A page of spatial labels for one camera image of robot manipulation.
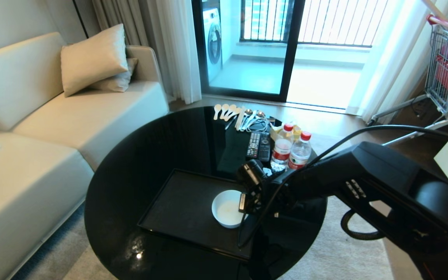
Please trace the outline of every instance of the red bottle cap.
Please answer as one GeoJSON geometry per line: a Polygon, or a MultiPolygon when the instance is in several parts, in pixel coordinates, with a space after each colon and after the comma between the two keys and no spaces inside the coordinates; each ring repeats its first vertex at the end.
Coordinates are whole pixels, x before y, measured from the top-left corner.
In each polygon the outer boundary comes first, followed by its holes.
{"type": "Polygon", "coordinates": [[[302,131],[302,134],[300,135],[300,138],[302,138],[302,140],[310,140],[311,139],[312,134],[308,133],[307,131],[302,131]]]}
{"type": "Polygon", "coordinates": [[[283,126],[283,129],[285,131],[292,131],[293,130],[293,124],[285,124],[285,126],[283,126]]]}

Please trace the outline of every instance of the sofa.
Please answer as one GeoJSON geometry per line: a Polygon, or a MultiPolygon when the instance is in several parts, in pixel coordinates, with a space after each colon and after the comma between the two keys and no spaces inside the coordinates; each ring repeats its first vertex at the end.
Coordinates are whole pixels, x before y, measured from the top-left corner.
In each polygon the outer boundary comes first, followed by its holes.
{"type": "Polygon", "coordinates": [[[0,49],[0,279],[11,278],[84,201],[103,158],[168,113],[155,53],[138,58],[126,92],[64,97],[59,33],[0,49]]]}

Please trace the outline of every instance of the washing machine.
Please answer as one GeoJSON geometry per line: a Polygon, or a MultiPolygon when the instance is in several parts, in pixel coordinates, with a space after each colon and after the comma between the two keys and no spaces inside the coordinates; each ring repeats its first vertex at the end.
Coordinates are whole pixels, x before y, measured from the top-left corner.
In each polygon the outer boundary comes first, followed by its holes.
{"type": "Polygon", "coordinates": [[[211,82],[222,69],[221,18],[218,9],[203,11],[205,30],[206,65],[211,82]]]}

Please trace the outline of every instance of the beige pillow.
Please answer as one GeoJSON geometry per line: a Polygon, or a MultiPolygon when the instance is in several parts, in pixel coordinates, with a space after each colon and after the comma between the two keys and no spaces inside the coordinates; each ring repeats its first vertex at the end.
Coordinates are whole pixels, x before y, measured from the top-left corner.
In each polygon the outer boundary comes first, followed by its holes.
{"type": "Polygon", "coordinates": [[[136,64],[137,58],[128,58],[129,71],[125,71],[113,77],[98,81],[92,85],[89,85],[89,88],[97,90],[125,92],[129,87],[130,78],[132,76],[134,68],[136,67],[136,64]]]}
{"type": "Polygon", "coordinates": [[[118,24],[95,36],[62,48],[62,84],[65,97],[128,71],[124,25],[118,24]]]}

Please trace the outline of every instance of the water bottle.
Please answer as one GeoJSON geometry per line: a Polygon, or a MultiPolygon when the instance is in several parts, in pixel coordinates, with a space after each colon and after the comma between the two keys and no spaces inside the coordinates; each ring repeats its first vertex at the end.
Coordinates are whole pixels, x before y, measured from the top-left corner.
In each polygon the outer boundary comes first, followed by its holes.
{"type": "Polygon", "coordinates": [[[297,170],[307,164],[311,156],[312,147],[309,142],[312,134],[307,131],[302,131],[300,138],[291,147],[290,160],[288,161],[288,168],[297,170]]]}
{"type": "Polygon", "coordinates": [[[274,151],[271,157],[273,172],[281,172],[288,165],[290,151],[293,145],[293,125],[285,124],[275,140],[274,151]]]}

